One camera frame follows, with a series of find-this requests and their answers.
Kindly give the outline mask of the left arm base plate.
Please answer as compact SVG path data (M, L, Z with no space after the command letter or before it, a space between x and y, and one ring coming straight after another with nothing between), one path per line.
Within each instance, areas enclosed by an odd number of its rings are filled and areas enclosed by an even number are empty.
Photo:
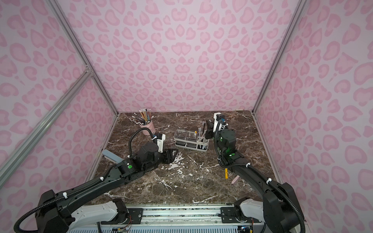
M129 208L126 211L119 211L115 217L111 220L111 224L128 224L135 225L141 224L143 218L143 208Z

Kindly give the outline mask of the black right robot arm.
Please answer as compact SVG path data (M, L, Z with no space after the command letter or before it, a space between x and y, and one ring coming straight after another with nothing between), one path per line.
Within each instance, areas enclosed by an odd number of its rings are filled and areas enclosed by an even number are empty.
M235 131L229 129L222 113L215 113L206 123L206 136L213 140L219 165L246 181L262 199L257 205L249 199L237 201L238 219L256 218L273 233L306 232L304 214L292 186L265 176L237 150Z

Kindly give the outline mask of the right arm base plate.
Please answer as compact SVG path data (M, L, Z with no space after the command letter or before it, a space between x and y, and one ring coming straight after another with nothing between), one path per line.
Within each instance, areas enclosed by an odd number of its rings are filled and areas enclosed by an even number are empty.
M246 223L246 217L242 216L241 211L234 206L221 207L220 218L222 223Z

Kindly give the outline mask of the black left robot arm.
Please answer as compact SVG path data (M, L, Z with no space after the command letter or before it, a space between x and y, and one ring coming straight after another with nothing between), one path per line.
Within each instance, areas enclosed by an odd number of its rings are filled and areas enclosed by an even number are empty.
M133 153L132 145L129 144L129 158L121 159L119 163L112 165L101 177L59 193L53 190L43 193L38 206L16 221L14 232L24 233L22 222L34 215L37 222L36 233L66 233L78 221L78 217L73 213L83 205L112 189L143 177L161 164L173 163L178 149L160 150L158 137L159 134L150 133L151 140L137 153Z

